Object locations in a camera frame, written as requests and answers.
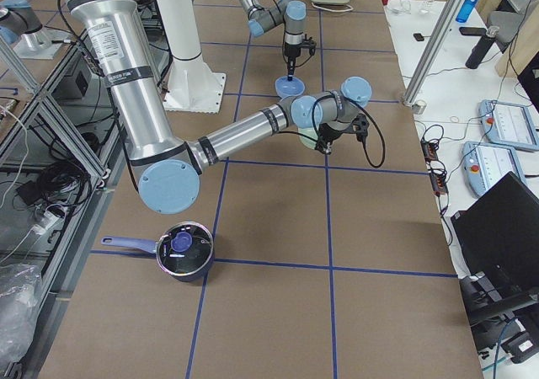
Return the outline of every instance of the brown table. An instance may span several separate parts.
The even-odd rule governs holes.
[[[296,75],[307,93],[371,82],[383,168],[352,136],[329,157],[273,136],[208,169],[175,216],[148,210],[124,173],[98,241],[157,240],[192,220],[213,231],[216,262],[185,284],[153,258],[94,244],[41,378],[482,377],[382,5],[351,4],[346,15],[309,9],[318,53]],[[276,102],[286,71],[281,31],[250,39],[237,2],[196,0],[195,14],[227,86],[217,115],[168,114],[184,139]],[[374,128],[368,148],[376,161]]]

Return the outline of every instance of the small robot arm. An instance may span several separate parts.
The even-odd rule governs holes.
[[[43,24],[26,0],[0,2],[0,36],[10,45],[22,36],[30,51],[41,51],[52,44]]]
[[[105,84],[118,104],[139,195],[160,213],[187,209],[195,202],[199,175],[206,168],[291,125],[314,130],[326,152],[328,143],[354,124],[360,106],[371,97],[369,83],[351,77],[340,90],[288,97],[196,141],[184,141],[168,123],[145,50],[147,38],[137,23],[136,1],[66,1],[72,16],[86,26]]]
[[[283,57],[286,62],[286,76],[275,81],[275,89],[282,97],[300,95],[305,86],[294,77],[297,58],[302,50],[308,50],[309,57],[314,56],[316,42],[305,34],[307,8],[304,2],[297,0],[279,0],[271,8],[262,7],[258,0],[238,0],[248,17],[248,27],[253,37],[259,37],[271,29],[285,24],[283,38]]]

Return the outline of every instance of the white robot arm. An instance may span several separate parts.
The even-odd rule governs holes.
[[[197,141],[176,137],[150,66],[147,39],[136,20],[135,0],[66,0],[72,16],[84,23],[131,141],[129,161],[139,194],[151,209],[177,213],[199,193],[199,175],[233,153],[295,124],[313,128],[317,148],[330,143],[358,120],[371,87],[351,77],[340,90],[289,97]]]

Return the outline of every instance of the white table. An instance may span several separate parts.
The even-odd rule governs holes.
[[[414,33],[421,33],[425,37],[431,35],[436,21],[444,7],[444,2],[435,2],[432,10],[423,14],[419,12],[420,1],[410,1],[410,12],[395,14],[386,10],[387,21],[390,26],[395,51],[398,54],[398,62],[403,74],[405,85],[414,70],[427,45],[427,39],[418,42],[413,37]],[[459,27],[484,27],[484,22],[478,13],[473,10],[470,19],[465,24],[454,22],[451,31],[430,69],[429,74],[437,73],[444,69],[464,67],[472,48],[477,44],[479,37],[462,36]],[[462,160],[462,146],[465,141],[478,141],[483,135],[483,128],[478,120],[470,120],[478,116],[478,105],[484,99],[497,99],[499,101],[529,105],[526,94],[518,85],[516,79],[502,77],[495,71],[494,66],[501,57],[499,49],[494,45],[485,57],[485,61],[478,69],[458,69],[440,74],[428,76],[418,94],[417,99],[427,102],[427,107],[422,115],[416,115],[418,136],[422,136],[425,127],[434,124],[444,127],[444,136],[450,138],[462,138],[461,141],[443,140],[438,151],[439,159],[445,164],[448,172],[453,173],[448,182],[449,207],[447,219],[456,211],[466,210],[476,200],[473,192],[467,184],[467,177],[459,163]],[[539,114],[533,106],[530,112],[535,125],[539,125]],[[441,129],[433,128],[427,134],[426,139],[440,137]],[[517,152],[520,164],[525,173],[539,174],[539,153]],[[529,188],[539,196],[539,179],[528,179]],[[442,196],[441,205],[445,206],[447,198]],[[462,258],[460,247],[455,239],[451,245],[451,257],[456,272],[463,277],[467,274],[467,267]],[[494,356],[487,360],[481,360],[482,366],[487,366],[494,361]],[[498,366],[498,379],[532,379],[537,378],[539,372],[539,357],[535,356],[527,362],[515,365],[509,360]],[[485,378],[492,377],[492,370],[484,372]]]

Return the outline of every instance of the table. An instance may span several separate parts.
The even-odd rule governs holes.
[[[419,12],[422,2],[411,1],[409,3],[409,13],[395,14],[390,10],[386,11],[405,84],[409,82],[407,76],[412,76],[414,73],[426,46],[426,41],[417,42],[413,38],[413,33],[420,32],[423,35],[430,35],[445,4],[445,2],[435,2],[430,13],[422,14]],[[463,143],[465,141],[479,141],[484,134],[479,120],[474,119],[478,116],[479,103],[484,99],[498,99],[504,102],[529,105],[534,124],[539,125],[539,114],[531,105],[530,100],[527,99],[522,87],[518,85],[518,81],[511,78],[502,80],[495,71],[494,66],[501,58],[496,45],[491,48],[478,69],[471,70],[464,67],[472,48],[478,42],[478,37],[460,35],[458,30],[460,26],[484,27],[484,23],[475,10],[465,24],[454,22],[430,69],[431,76],[426,78],[417,97],[427,102],[427,108],[422,115],[415,116],[419,136],[424,134],[425,128],[441,125],[444,128],[445,137],[457,139],[457,141],[442,141],[438,151],[440,160],[445,164],[446,169],[452,172],[448,181],[449,203],[447,204],[445,196],[440,200],[442,206],[448,205],[446,212],[448,222],[450,216],[457,211],[468,209],[477,200],[468,186],[461,160]],[[427,133],[426,139],[440,137],[440,131],[440,127],[434,127]],[[526,174],[539,172],[537,153],[517,153]],[[536,195],[539,195],[539,181],[537,179],[528,179],[527,184]],[[449,230],[444,228],[446,237],[450,240]],[[455,238],[453,238],[451,245],[451,258],[460,277],[469,275],[469,270]],[[493,359],[491,355],[489,359],[482,360],[482,365],[491,364]],[[536,377],[537,370],[539,370],[539,359],[537,358],[531,358],[521,365],[514,365],[507,361],[500,364],[497,377],[498,379],[532,378]],[[491,376],[491,371],[485,372],[485,377]]]
[[[216,262],[184,284],[98,240],[41,378],[481,377],[382,5],[351,4],[308,10],[318,53],[296,75],[308,93],[355,74],[371,82],[384,167],[368,168],[352,136],[329,157],[274,136],[208,169],[174,216],[149,211],[124,173],[99,238],[157,239],[193,220],[213,232]],[[285,71],[280,31],[252,40],[237,2],[195,0],[195,15],[227,85],[217,115],[168,114],[185,139],[275,103]],[[368,147],[376,159],[374,131]]]

